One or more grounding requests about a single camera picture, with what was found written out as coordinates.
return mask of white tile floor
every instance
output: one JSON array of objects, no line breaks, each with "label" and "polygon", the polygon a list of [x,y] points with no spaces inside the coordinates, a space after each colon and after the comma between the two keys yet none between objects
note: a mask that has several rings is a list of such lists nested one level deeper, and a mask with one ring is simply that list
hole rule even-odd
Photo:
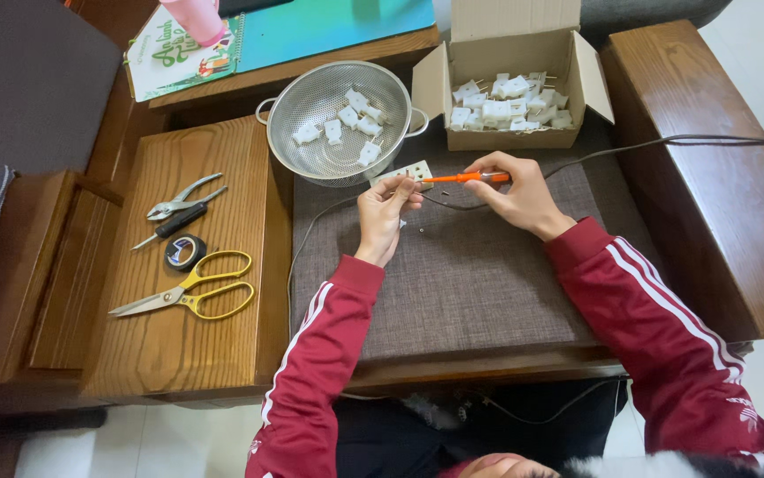
[{"label": "white tile floor", "polygon": [[[445,0],[435,3],[443,10]],[[440,11],[438,18],[448,23],[448,17]],[[734,0],[701,34],[764,128],[764,3]],[[764,341],[754,347],[743,384],[764,418]],[[15,477],[243,476],[246,450],[261,425],[259,412],[259,406],[112,408],[98,430],[43,433],[26,441]],[[606,440],[606,456],[643,455],[643,437],[644,419],[625,407]]]}]

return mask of stainless steel colander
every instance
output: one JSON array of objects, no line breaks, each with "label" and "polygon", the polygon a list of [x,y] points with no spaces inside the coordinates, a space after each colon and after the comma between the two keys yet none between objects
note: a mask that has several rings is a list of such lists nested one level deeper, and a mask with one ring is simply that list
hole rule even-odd
[{"label": "stainless steel colander", "polygon": [[[379,138],[374,140],[382,151],[367,166],[358,164],[359,152],[370,136],[341,127],[342,145],[330,146],[325,134],[311,143],[297,146],[293,133],[312,124],[323,130],[323,123],[335,119],[347,105],[344,93],[350,88],[367,97],[370,105],[386,116]],[[275,101],[270,116],[260,116],[261,106]],[[424,117],[418,131],[409,133],[412,110]],[[381,66],[366,61],[335,61],[318,66],[296,78],[278,98],[264,100],[255,110],[258,121],[267,125],[270,149],[282,164],[300,176],[328,187],[347,187],[381,174],[400,152],[405,138],[420,135],[429,125],[429,116],[412,107],[409,92],[402,81]]]}]

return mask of pliers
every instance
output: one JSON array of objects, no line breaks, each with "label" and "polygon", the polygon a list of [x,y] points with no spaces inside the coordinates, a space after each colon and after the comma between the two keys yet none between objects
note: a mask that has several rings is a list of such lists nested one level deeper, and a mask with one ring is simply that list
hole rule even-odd
[{"label": "pliers", "polygon": [[172,198],[172,201],[159,202],[158,204],[155,204],[155,207],[152,208],[152,210],[146,214],[146,219],[150,221],[165,220],[169,216],[171,216],[173,212],[190,208],[191,206],[194,206],[198,204],[199,202],[208,202],[211,199],[214,199],[219,194],[221,194],[224,190],[227,190],[228,186],[223,186],[220,189],[208,194],[206,197],[203,197],[202,199],[197,199],[196,201],[185,201],[185,198],[187,198],[187,195],[193,192],[194,189],[198,188],[200,185],[203,185],[212,179],[217,179],[220,176],[222,176],[222,173],[205,176],[204,178],[199,179],[195,183],[184,188],[182,192],[178,193],[178,196]]}]

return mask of colander handle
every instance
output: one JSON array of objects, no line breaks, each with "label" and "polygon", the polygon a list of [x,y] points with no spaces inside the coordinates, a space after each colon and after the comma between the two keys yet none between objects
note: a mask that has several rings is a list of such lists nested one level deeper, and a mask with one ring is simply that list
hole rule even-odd
[{"label": "colander handle", "polygon": [[267,103],[269,103],[271,101],[275,101],[275,100],[278,100],[278,98],[270,98],[270,99],[261,101],[261,104],[259,104],[258,107],[255,108],[255,119],[258,120],[258,123],[261,123],[263,125],[267,125],[267,121],[264,118],[262,118],[261,114],[260,114],[261,113],[261,106],[263,106],[263,105],[265,105],[265,104],[267,104]]},{"label": "colander handle", "polygon": [[414,106],[412,106],[412,112],[418,112],[421,115],[424,115],[424,124],[423,124],[423,126],[420,127],[419,130],[415,131],[414,133],[407,133],[406,136],[405,136],[406,138],[410,138],[412,136],[420,135],[421,133],[426,131],[426,129],[430,126],[430,116],[427,115],[425,111],[421,110],[420,108],[415,108]]}]

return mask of box flap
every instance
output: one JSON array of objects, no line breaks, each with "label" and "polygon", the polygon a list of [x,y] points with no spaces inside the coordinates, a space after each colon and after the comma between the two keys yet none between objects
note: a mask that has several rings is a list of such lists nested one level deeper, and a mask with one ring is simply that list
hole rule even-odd
[{"label": "box flap", "polygon": [[429,115],[430,119],[452,111],[450,70],[447,43],[442,42],[420,63],[412,76],[412,105]]},{"label": "box flap", "polygon": [[582,0],[451,0],[451,42],[580,25]]},{"label": "box flap", "polygon": [[574,35],[574,56],[580,68],[580,82],[583,86],[583,98],[586,104],[609,123],[615,124],[609,92],[606,91],[606,79],[597,52],[576,31]]}]

